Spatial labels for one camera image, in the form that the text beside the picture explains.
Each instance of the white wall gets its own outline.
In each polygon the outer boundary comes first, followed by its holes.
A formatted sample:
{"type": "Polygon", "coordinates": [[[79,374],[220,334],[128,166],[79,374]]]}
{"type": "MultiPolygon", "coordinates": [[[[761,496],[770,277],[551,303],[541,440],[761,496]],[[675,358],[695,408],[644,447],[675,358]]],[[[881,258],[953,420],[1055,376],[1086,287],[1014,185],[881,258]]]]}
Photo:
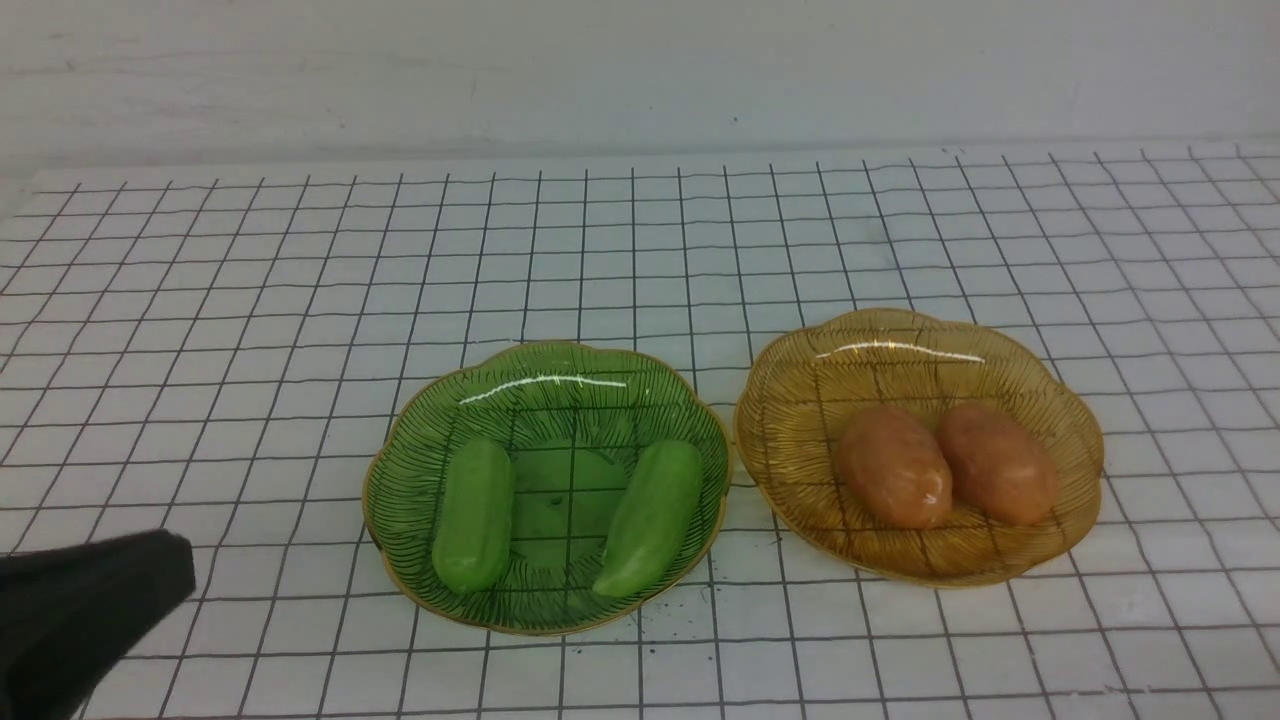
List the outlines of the white wall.
{"type": "Polygon", "coordinates": [[[1280,0],[0,0],[0,168],[1280,133],[1280,0]]]}

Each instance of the amber plate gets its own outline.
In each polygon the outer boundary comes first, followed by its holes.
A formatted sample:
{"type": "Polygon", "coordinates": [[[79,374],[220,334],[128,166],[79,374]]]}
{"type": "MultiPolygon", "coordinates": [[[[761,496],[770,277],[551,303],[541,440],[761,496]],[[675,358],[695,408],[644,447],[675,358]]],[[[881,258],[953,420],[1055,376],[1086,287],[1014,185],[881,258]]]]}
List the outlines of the amber plate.
{"type": "Polygon", "coordinates": [[[1005,334],[908,310],[859,310],[777,338],[751,366],[733,425],[748,473],[796,534],[919,584],[1018,577],[1080,542],[1102,503],[1102,432],[1075,393],[1005,334]],[[934,428],[965,400],[1001,407],[1044,443],[1061,479],[1048,519],[1012,527],[957,501],[942,527],[895,529],[836,477],[832,450],[859,410],[892,402],[934,428]]]}

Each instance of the brown potato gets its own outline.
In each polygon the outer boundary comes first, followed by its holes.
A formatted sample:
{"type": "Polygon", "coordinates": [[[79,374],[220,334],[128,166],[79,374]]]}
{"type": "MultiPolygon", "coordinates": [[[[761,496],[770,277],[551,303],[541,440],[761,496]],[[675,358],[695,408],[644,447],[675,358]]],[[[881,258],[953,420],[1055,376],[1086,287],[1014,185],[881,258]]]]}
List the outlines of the brown potato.
{"type": "Polygon", "coordinates": [[[961,402],[938,423],[956,497],[1010,525],[1034,525],[1057,502],[1057,469],[1044,446],[1001,410],[961,402]]]}
{"type": "Polygon", "coordinates": [[[927,529],[951,511],[951,470],[929,429],[910,413],[878,405],[854,416],[836,448],[840,477],[872,515],[927,529]]]}

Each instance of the plate rim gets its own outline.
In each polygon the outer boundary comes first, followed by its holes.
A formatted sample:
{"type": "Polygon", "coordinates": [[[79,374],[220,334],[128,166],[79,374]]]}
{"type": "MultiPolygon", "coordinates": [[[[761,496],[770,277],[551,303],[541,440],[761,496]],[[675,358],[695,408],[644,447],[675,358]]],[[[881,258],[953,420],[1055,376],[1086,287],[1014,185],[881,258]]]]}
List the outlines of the plate rim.
{"type": "Polygon", "coordinates": [[[452,372],[449,372],[449,373],[447,373],[444,375],[440,375],[439,378],[435,378],[434,380],[426,383],[417,392],[413,393],[413,397],[411,397],[408,400],[408,402],[406,402],[404,406],[399,410],[399,413],[396,414],[396,420],[392,423],[392,427],[390,427],[390,429],[387,433],[387,439],[383,442],[383,446],[374,455],[372,460],[369,461],[369,468],[365,470],[365,479],[361,483],[361,491],[360,491],[361,516],[364,519],[365,528],[369,530],[369,537],[372,539],[374,547],[378,550],[378,557],[381,560],[383,570],[390,578],[392,583],[396,585],[396,589],[398,589],[401,592],[401,594],[403,594],[404,597],[407,597],[411,601],[413,601],[413,603],[417,605],[419,607],[426,610],[428,612],[431,612],[433,615],[444,618],[447,620],[453,620],[454,623],[460,623],[460,624],[468,625],[468,626],[472,626],[472,628],[483,628],[485,630],[499,632],[499,633],[508,634],[508,635],[518,635],[518,637],[557,637],[557,635],[568,635],[568,634],[573,634],[573,633],[582,633],[582,632],[586,632],[586,630],[591,630],[591,629],[599,628],[602,625],[607,625],[609,623],[613,623],[614,620],[620,620],[620,619],[630,615],[631,612],[635,612],[641,605],[655,600],[658,596],[660,596],[660,594],[666,593],[667,591],[669,591],[671,588],[678,585],[680,582],[684,580],[686,577],[689,577],[689,574],[694,571],[694,569],[703,561],[703,559],[707,557],[707,553],[710,552],[712,544],[716,543],[716,538],[719,537],[721,528],[724,524],[724,515],[726,515],[726,510],[727,510],[727,506],[728,506],[728,492],[730,492],[730,488],[732,487],[733,469],[735,469],[735,464],[737,461],[737,457],[736,457],[737,454],[735,452],[735,450],[736,450],[736,443],[733,441],[733,436],[730,433],[728,428],[726,427],[724,420],[719,416],[718,413],[716,413],[714,409],[712,409],[710,405],[708,405],[707,402],[704,402],[703,398],[698,396],[698,392],[694,391],[694,386],[690,384],[690,382],[687,379],[685,379],[685,377],[682,374],[680,374],[678,370],[676,370],[675,368],[672,368],[669,364],[664,363],[663,360],[660,360],[658,357],[654,357],[653,355],[648,355],[645,352],[636,351],[636,350],[626,350],[626,348],[621,348],[621,347],[593,347],[590,345],[586,345],[586,343],[579,342],[579,341],[573,341],[573,340],[538,340],[538,341],[522,342],[522,343],[515,345],[512,347],[503,348],[503,350],[495,352],[493,356],[486,357],[485,360],[483,360],[480,363],[476,363],[474,365],[466,365],[466,366],[458,368],[457,370],[452,370],[452,372]],[[470,618],[463,618],[463,616],[453,614],[453,612],[447,612],[447,611],[444,611],[444,610],[442,610],[439,607],[435,607],[434,605],[426,602],[425,600],[422,600],[421,597],[419,597],[417,593],[412,592],[403,583],[403,580],[401,580],[399,575],[396,574],[396,570],[394,570],[394,568],[390,564],[390,559],[387,557],[387,550],[383,548],[383,543],[378,539],[378,534],[374,530],[372,523],[370,521],[369,486],[370,486],[370,480],[372,479],[374,468],[383,460],[383,454],[385,454],[390,448],[392,439],[396,437],[397,429],[399,429],[401,420],[404,419],[404,414],[408,411],[408,409],[415,402],[417,402],[417,400],[424,393],[426,393],[429,389],[431,389],[433,387],[435,387],[436,384],[439,384],[439,383],[442,383],[442,382],[444,382],[447,379],[451,379],[451,378],[453,378],[456,375],[461,375],[462,373],[468,373],[468,372],[480,369],[480,368],[488,365],[489,363],[493,363],[494,360],[498,360],[499,357],[503,357],[503,356],[507,356],[507,355],[513,355],[513,354],[517,354],[518,351],[527,352],[531,348],[543,347],[543,346],[568,346],[568,347],[577,347],[579,350],[585,350],[586,352],[604,354],[604,355],[612,355],[612,354],[636,355],[639,357],[644,357],[646,360],[657,363],[660,368],[663,368],[664,370],[667,370],[668,373],[671,373],[672,375],[675,375],[681,382],[681,384],[684,386],[685,391],[687,391],[689,397],[692,400],[692,404],[694,404],[695,409],[700,409],[700,410],[705,411],[716,421],[716,427],[717,427],[717,429],[719,429],[721,442],[724,446],[726,473],[724,473],[724,489],[719,493],[719,503],[718,503],[719,509],[718,509],[718,511],[716,514],[716,520],[712,524],[710,533],[708,533],[707,542],[703,543],[701,550],[699,550],[698,555],[694,557],[692,562],[689,564],[689,568],[684,573],[681,573],[681,574],[676,575],[675,578],[672,578],[672,580],[669,583],[667,583],[666,585],[663,585],[662,588],[659,588],[653,594],[645,596],[644,598],[641,598],[641,600],[639,600],[639,601],[636,601],[634,603],[627,605],[622,610],[618,610],[617,612],[613,612],[613,614],[611,614],[609,616],[607,616],[604,619],[593,620],[591,623],[585,623],[585,624],[581,624],[581,625],[573,625],[573,626],[570,626],[570,628],[556,628],[556,629],[549,629],[549,630],[529,630],[529,629],[521,629],[521,628],[508,628],[506,625],[500,625],[500,624],[495,624],[495,623],[480,623],[480,621],[472,620],[470,618]]]}
{"type": "Polygon", "coordinates": [[[1066,555],[1068,552],[1070,552],[1071,548],[1074,548],[1076,544],[1079,544],[1080,541],[1083,541],[1089,534],[1089,532],[1093,530],[1093,527],[1098,521],[1098,515],[1102,511],[1102,495],[1103,495],[1102,493],[1102,473],[1103,473],[1103,468],[1106,465],[1106,442],[1105,442],[1105,438],[1103,438],[1103,434],[1102,434],[1102,427],[1098,424],[1098,419],[1093,414],[1093,409],[1091,409],[1089,405],[1087,402],[1084,402],[1084,400],[1082,400],[1079,395],[1075,393],[1075,391],[1073,391],[1065,383],[1062,383],[1057,378],[1055,378],[1053,374],[1048,370],[1048,368],[1044,366],[1044,363],[1034,352],[1032,352],[1032,350],[1029,347],[1027,347],[1025,345],[1018,342],[1012,337],[1009,337],[1007,334],[1005,334],[1005,333],[1002,333],[1002,332],[1000,332],[1000,331],[997,331],[995,328],[988,328],[986,325],[979,325],[977,323],[961,323],[961,322],[955,322],[955,320],[942,320],[942,319],[934,318],[932,315],[925,315],[924,313],[918,313],[915,310],[906,310],[906,309],[902,309],[902,307],[863,307],[863,309],[859,309],[859,310],[850,310],[849,313],[842,313],[842,314],[836,315],[835,318],[831,318],[829,320],[826,320],[826,322],[819,323],[817,325],[805,325],[805,327],[801,327],[801,328],[796,328],[794,331],[783,333],[783,334],[773,338],[772,341],[769,341],[769,343],[764,346],[764,350],[762,350],[760,354],[756,355],[755,361],[751,363],[751,369],[748,372],[748,375],[746,375],[746,383],[742,387],[741,395],[739,395],[737,402],[733,405],[733,442],[735,442],[735,446],[739,448],[739,457],[742,459],[742,468],[746,470],[746,474],[755,483],[756,491],[764,498],[764,502],[769,506],[769,510],[776,516],[778,516],[787,525],[787,528],[792,533],[795,533],[796,536],[799,536],[800,538],[803,538],[812,547],[818,548],[823,553],[826,553],[826,555],[828,555],[831,557],[835,557],[835,559],[840,560],[841,562],[845,562],[847,565],[852,565],[854,568],[858,568],[859,570],[865,570],[868,573],[876,573],[877,575],[881,575],[881,577],[884,577],[884,578],[890,578],[890,579],[895,579],[895,580],[902,580],[902,582],[906,582],[906,583],[911,583],[911,584],[916,584],[916,585],[923,585],[923,587],[931,587],[931,588],[975,588],[975,587],[986,587],[986,585],[1000,584],[1000,583],[1007,582],[1007,580],[1010,580],[1012,578],[1020,577],[1020,575],[1025,574],[1027,571],[1029,571],[1032,568],[1036,568],[1038,565],[1043,565],[1046,562],[1050,562],[1050,561],[1052,561],[1052,560],[1055,560],[1057,557],[1061,557],[1062,555],[1066,555]],[[1096,471],[1094,471],[1097,474],[1097,478],[1096,478],[1094,484],[1093,484],[1093,487],[1096,488],[1094,489],[1094,495],[1097,497],[1097,502],[1093,503],[1094,509],[1093,509],[1092,518],[1089,518],[1089,521],[1088,521],[1088,529],[1085,529],[1085,532],[1082,533],[1079,538],[1076,538],[1071,543],[1064,543],[1061,551],[1059,551],[1059,552],[1056,552],[1056,553],[1053,553],[1053,555],[1051,555],[1051,556],[1041,560],[1039,562],[1036,562],[1034,565],[1030,565],[1027,569],[1024,569],[1024,570],[1021,570],[1019,573],[1015,573],[1012,575],[1000,577],[1000,575],[1004,575],[1004,573],[997,573],[995,575],[991,575],[989,579],[987,578],[987,575],[974,575],[974,574],[970,574],[970,575],[959,575],[959,577],[946,577],[946,578],[929,578],[929,577],[920,577],[920,575],[910,575],[910,574],[905,574],[905,573],[897,573],[897,571],[893,571],[893,570],[886,570],[883,568],[876,568],[873,565],[868,565],[865,562],[859,562],[858,560],[854,560],[851,557],[841,555],[841,553],[831,550],[826,544],[822,544],[822,543],[817,542],[814,538],[809,537],[809,533],[806,533],[805,530],[803,530],[799,527],[796,527],[796,523],[791,518],[788,518],[787,514],[783,512],[778,507],[777,503],[774,503],[774,501],[769,496],[769,493],[764,491],[764,486],[760,483],[760,480],[751,471],[751,466],[746,461],[746,455],[748,454],[742,451],[742,442],[740,439],[740,433],[742,432],[742,423],[740,421],[741,420],[740,414],[742,411],[742,398],[745,398],[746,395],[749,392],[751,392],[753,386],[756,382],[762,382],[762,378],[756,377],[756,370],[758,369],[763,370],[763,368],[759,365],[759,360],[762,357],[764,357],[765,354],[768,354],[769,350],[772,350],[776,345],[778,345],[782,341],[790,338],[791,336],[809,334],[812,332],[820,331],[820,329],[823,329],[823,328],[826,328],[826,327],[828,327],[828,325],[831,325],[831,324],[833,324],[833,323],[836,323],[838,320],[846,320],[846,319],[849,319],[849,318],[851,318],[854,315],[870,314],[870,313],[878,313],[878,314],[888,313],[888,314],[901,315],[904,318],[922,319],[922,320],[924,320],[925,324],[932,324],[932,325],[936,325],[936,327],[963,327],[963,328],[966,328],[966,329],[968,328],[973,328],[973,329],[977,329],[978,332],[991,333],[991,334],[998,336],[1005,342],[1007,342],[1010,346],[1012,346],[1014,348],[1016,348],[1016,351],[1024,354],[1027,357],[1033,359],[1036,361],[1034,366],[1038,368],[1039,372],[1043,373],[1048,378],[1048,380],[1051,383],[1053,383],[1055,386],[1057,386],[1059,389],[1064,391],[1066,393],[1066,397],[1068,397],[1068,400],[1070,402],[1075,402],[1076,405],[1080,406],[1082,410],[1084,410],[1084,415],[1088,418],[1088,421],[1089,421],[1089,425],[1088,425],[1087,429],[1088,429],[1089,439],[1092,441],[1091,445],[1096,446],[1096,448],[1097,448],[1097,462],[1096,462],[1096,471]]]}

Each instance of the white grid mat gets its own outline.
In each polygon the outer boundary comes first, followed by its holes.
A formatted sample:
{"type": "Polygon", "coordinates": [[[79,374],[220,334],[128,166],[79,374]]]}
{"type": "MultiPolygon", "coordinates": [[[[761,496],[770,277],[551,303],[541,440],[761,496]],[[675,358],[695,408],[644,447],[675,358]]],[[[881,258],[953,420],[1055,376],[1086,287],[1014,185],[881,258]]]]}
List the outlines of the white grid mat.
{"type": "Polygon", "coordinates": [[[0,552],[197,547],[196,600],[84,716],[1274,717],[1280,149],[879,155],[46,176],[0,222],[0,552]],[[886,582],[739,475],[685,583],[524,639],[416,611],[362,533],[430,378],[568,337],[727,416],[765,342],[872,306],[1000,328],[1093,407],[1070,556],[886,582]]]}

